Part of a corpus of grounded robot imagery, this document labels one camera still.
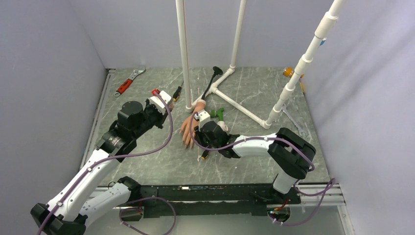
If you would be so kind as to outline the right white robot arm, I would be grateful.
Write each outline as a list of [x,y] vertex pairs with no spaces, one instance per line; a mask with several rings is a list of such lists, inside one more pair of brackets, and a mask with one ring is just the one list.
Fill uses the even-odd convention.
[[312,161],[316,148],[288,128],[266,136],[248,137],[227,134],[216,122],[209,121],[195,127],[196,142],[209,151],[218,151],[226,158],[270,157],[280,167],[273,180],[270,198],[282,203],[288,198],[291,187],[305,179],[314,170]]

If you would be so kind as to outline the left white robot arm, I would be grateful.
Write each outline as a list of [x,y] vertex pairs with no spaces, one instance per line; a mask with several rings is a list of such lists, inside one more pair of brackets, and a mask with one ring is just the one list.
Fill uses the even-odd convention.
[[64,189],[46,204],[37,203],[30,211],[38,234],[82,235],[97,219],[113,207],[140,201],[141,185],[129,177],[121,178],[103,194],[90,199],[101,181],[137,146],[137,139],[154,126],[162,129],[171,117],[172,100],[152,97],[142,105],[124,103],[117,119],[98,141],[88,162]]

